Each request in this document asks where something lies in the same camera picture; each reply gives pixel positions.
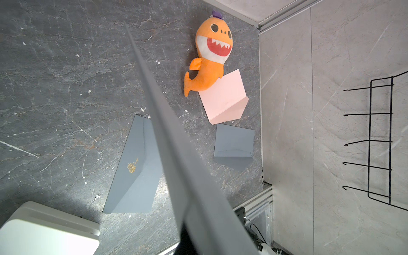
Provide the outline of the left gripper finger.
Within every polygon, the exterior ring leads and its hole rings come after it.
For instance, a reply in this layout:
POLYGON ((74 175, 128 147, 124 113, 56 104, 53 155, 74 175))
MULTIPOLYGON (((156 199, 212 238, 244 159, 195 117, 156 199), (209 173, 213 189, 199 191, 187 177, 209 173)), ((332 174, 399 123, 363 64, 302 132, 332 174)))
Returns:
POLYGON ((189 232, 185 224, 182 225, 180 242, 177 245, 173 255, 199 255, 197 249, 190 239, 189 232))

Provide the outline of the grey envelope gold rose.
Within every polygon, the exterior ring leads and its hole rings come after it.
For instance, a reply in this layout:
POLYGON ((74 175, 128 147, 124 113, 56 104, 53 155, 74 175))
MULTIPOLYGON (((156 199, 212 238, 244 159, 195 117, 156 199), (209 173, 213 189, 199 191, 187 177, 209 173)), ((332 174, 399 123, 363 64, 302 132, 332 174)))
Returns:
POLYGON ((200 155, 193 148, 189 136, 164 97, 154 76, 145 63, 135 41, 130 38, 141 86, 150 111, 160 159, 170 194, 177 230, 180 234, 181 218, 191 198, 205 196, 210 201, 221 189, 210 175, 200 155))

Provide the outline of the grey envelope front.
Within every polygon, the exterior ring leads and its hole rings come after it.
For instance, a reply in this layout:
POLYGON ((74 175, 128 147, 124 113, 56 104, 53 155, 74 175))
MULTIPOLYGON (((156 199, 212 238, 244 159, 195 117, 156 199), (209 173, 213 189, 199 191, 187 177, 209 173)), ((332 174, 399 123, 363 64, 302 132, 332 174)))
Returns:
POLYGON ((255 131, 225 124, 216 129, 214 160, 236 171, 245 171, 253 162, 255 131))

